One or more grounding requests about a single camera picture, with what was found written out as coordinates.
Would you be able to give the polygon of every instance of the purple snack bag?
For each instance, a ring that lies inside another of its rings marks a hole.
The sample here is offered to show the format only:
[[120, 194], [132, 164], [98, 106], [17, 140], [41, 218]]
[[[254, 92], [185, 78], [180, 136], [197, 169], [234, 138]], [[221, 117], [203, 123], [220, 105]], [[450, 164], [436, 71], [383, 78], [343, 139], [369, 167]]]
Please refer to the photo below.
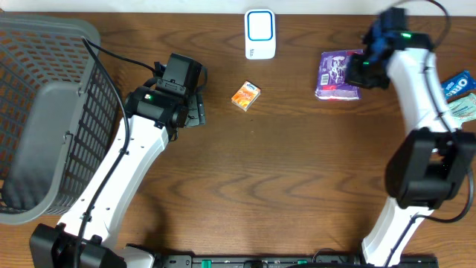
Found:
[[324, 52], [319, 65], [318, 86], [315, 96], [319, 100], [360, 100], [358, 86], [351, 86], [344, 82], [345, 70], [350, 56], [364, 53], [361, 49], [348, 51]]

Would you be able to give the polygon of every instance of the white wall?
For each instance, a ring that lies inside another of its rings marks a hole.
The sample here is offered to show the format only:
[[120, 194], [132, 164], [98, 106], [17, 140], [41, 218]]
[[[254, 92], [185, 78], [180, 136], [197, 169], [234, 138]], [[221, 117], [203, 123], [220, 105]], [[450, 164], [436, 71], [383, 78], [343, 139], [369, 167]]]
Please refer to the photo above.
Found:
[[[0, 0], [5, 11], [244, 13], [267, 7], [278, 14], [376, 14], [396, 0]], [[453, 16], [476, 16], [476, 0], [439, 0]], [[412, 15], [439, 15], [428, 3], [405, 4]]]

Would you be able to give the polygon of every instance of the wooden table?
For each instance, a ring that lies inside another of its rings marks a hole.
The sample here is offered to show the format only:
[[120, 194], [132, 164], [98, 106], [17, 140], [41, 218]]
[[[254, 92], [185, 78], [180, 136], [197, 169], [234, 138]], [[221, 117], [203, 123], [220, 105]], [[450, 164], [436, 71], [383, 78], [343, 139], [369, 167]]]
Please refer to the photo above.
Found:
[[[152, 64], [176, 52], [209, 69], [207, 124], [180, 132], [152, 165], [132, 201], [118, 246], [197, 255], [311, 255], [320, 248], [356, 251], [387, 196], [383, 174], [404, 139], [394, 89], [363, 91], [353, 102], [315, 99], [321, 53], [361, 48], [373, 16], [277, 16], [273, 60], [245, 58], [242, 15], [55, 13], [92, 23], [102, 45]], [[442, 18], [412, 18], [435, 36]], [[440, 77], [476, 71], [476, 19], [454, 18], [438, 50]], [[145, 68], [101, 56], [123, 95]], [[263, 89], [247, 111], [230, 98], [245, 80]], [[476, 123], [465, 128], [476, 131]], [[435, 213], [452, 217], [466, 183]], [[475, 210], [452, 225], [424, 222], [406, 253], [434, 253], [440, 267], [474, 267]], [[0, 266], [30, 267], [28, 240], [44, 216], [0, 228]]]

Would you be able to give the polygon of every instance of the small orange packet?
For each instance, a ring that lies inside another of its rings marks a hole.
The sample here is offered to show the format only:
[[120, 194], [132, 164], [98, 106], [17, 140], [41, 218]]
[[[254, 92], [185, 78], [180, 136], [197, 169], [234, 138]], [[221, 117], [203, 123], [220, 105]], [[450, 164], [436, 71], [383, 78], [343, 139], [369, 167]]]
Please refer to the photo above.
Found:
[[231, 102], [246, 112], [260, 94], [261, 89], [259, 87], [246, 81], [238, 92], [231, 97]]

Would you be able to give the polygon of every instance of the blue rounded square outline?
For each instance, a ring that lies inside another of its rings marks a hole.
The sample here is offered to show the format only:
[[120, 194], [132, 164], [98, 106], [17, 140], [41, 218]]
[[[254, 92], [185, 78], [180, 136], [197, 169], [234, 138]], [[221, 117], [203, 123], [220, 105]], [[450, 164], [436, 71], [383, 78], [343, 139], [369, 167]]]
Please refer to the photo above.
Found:
[[[267, 13], [269, 14], [270, 16], [270, 20], [271, 20], [271, 36], [268, 38], [268, 39], [252, 39], [251, 36], [250, 36], [250, 15], [252, 13]], [[273, 15], [271, 14], [271, 12], [269, 11], [252, 11], [250, 13], [248, 13], [248, 17], [246, 18], [248, 20], [248, 39], [250, 39], [251, 41], [269, 41], [271, 39], [273, 39]]]

